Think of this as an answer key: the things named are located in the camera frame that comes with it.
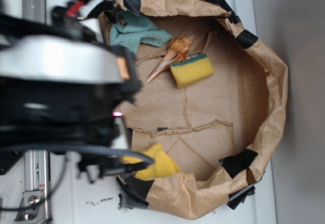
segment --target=microfiber cloth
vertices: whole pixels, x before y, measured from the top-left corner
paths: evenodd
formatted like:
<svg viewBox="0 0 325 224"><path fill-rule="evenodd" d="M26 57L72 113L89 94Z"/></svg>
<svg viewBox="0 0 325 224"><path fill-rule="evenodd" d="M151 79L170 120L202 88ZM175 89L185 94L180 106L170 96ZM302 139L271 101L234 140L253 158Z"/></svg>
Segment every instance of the microfiber cloth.
<svg viewBox="0 0 325 224"><path fill-rule="evenodd" d="M172 38L172 35L167 30L158 29L143 14L137 16L129 11L119 11L116 15L122 16L126 25L117 23L111 27L110 45L121 45L137 54L140 43L160 47Z"/></svg>
<svg viewBox="0 0 325 224"><path fill-rule="evenodd" d="M180 172L180 169L174 160L164 152L162 144L153 144L141 152L153 158L155 160L155 163L145 170L138 171L136 173L137 178L146 181L151 178L167 177L169 175ZM129 164L141 162L140 159L131 156L125 156L123 159L126 163Z"/></svg>

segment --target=paper bag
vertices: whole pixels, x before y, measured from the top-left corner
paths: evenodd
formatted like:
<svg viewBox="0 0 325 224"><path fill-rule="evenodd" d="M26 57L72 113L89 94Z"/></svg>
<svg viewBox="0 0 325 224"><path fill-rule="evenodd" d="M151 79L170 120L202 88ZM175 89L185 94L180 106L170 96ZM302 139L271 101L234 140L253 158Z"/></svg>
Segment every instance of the paper bag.
<svg viewBox="0 0 325 224"><path fill-rule="evenodd" d="M190 53L207 53L213 63L211 77L185 88L170 72L147 84L167 46L141 45L142 90L135 106L118 108L134 131L134 149L159 142L182 170L149 181L120 176L121 205L198 218L261 180L284 130L288 68L224 0L116 1L173 37L193 35Z"/></svg>

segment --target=sponge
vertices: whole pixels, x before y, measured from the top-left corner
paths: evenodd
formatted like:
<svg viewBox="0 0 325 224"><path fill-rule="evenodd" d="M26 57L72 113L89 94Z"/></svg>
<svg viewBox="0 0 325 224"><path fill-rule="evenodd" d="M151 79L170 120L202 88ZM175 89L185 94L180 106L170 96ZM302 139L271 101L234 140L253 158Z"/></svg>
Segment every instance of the sponge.
<svg viewBox="0 0 325 224"><path fill-rule="evenodd" d="M178 88L199 82L214 73L210 58L206 54L170 66Z"/></svg>

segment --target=screw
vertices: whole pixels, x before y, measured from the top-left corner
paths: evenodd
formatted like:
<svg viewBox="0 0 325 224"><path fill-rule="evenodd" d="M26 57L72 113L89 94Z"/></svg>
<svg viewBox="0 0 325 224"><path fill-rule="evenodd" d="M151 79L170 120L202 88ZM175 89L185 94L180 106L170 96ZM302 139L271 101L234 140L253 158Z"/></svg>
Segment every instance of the screw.
<svg viewBox="0 0 325 224"><path fill-rule="evenodd" d="M29 199L28 199L28 203L29 205L35 205L35 204L38 204L40 202L39 198L37 198L36 196L31 196Z"/></svg>
<svg viewBox="0 0 325 224"><path fill-rule="evenodd" d="M30 214L24 214L23 219L24 220L29 220L30 219Z"/></svg>

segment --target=yellow cloth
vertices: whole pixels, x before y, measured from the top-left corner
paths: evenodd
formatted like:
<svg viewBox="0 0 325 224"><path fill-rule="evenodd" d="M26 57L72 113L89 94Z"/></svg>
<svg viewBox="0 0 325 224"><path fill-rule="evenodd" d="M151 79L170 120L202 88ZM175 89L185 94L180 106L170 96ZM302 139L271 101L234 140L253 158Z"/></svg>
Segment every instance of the yellow cloth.
<svg viewBox="0 0 325 224"><path fill-rule="evenodd" d="M141 180L148 180L150 178L167 177L169 175L180 172L174 160L163 151L163 146L160 143L154 144L151 147L142 150L143 154L153 158L155 163L145 170L138 171L136 177ZM125 156L125 163L135 164L141 162L140 159Z"/></svg>

